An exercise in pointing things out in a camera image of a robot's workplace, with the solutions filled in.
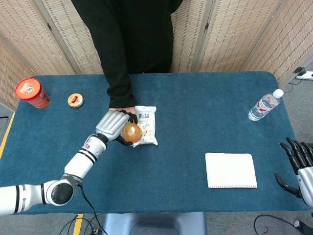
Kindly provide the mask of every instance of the plastic bag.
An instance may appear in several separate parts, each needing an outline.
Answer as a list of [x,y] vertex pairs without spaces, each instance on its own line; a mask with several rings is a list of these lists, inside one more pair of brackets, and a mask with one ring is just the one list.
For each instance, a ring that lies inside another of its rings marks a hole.
[[133,144],[135,148],[140,144],[153,143],[157,145],[156,135],[156,110],[155,106],[135,106],[138,125],[142,130],[141,139]]

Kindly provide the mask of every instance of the person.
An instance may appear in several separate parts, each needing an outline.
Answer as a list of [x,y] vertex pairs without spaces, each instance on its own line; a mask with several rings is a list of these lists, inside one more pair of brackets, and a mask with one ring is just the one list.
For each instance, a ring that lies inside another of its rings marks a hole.
[[90,31],[109,83],[110,110],[135,114],[129,73],[169,72],[171,14],[182,0],[72,0]]

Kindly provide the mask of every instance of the red cup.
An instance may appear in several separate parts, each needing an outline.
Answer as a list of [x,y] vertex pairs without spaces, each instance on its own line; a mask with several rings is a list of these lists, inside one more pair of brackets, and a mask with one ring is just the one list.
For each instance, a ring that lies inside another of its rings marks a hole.
[[20,100],[24,100],[38,109],[48,106],[50,98],[35,78],[26,78],[18,83],[15,94]]

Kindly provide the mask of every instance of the water bottle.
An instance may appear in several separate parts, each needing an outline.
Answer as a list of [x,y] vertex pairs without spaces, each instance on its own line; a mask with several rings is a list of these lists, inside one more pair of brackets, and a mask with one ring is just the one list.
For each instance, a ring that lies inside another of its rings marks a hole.
[[271,110],[280,104],[280,98],[283,96],[284,92],[281,89],[277,89],[273,94],[266,94],[260,99],[259,102],[254,105],[249,111],[249,119],[252,121],[258,121],[264,118]]

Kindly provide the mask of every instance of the gray floor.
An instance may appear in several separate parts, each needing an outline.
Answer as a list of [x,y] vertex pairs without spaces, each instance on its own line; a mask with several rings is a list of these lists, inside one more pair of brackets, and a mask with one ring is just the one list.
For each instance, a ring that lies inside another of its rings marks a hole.
[[[292,127],[297,140],[313,142],[313,118],[309,113],[313,111],[313,81],[302,80],[299,85],[293,86],[293,91],[284,95],[284,102],[287,107]],[[11,112],[0,106],[0,116],[11,116]],[[4,133],[8,121],[0,120],[0,133]],[[256,234],[253,229],[253,221],[259,214],[267,213],[283,218],[290,223],[300,219],[307,225],[313,227],[313,219],[310,211],[260,211],[260,212],[219,212],[207,213],[208,235],[252,235]],[[74,214],[45,214],[45,215],[11,215],[0,217],[1,235],[58,235],[61,228],[70,221]],[[85,214],[85,218],[91,219],[92,214]],[[83,222],[81,235],[86,227]],[[98,228],[96,221],[92,222],[94,228]],[[256,223],[259,234],[266,232],[267,235],[296,235],[301,234],[290,225],[274,220],[272,218],[260,218]]]

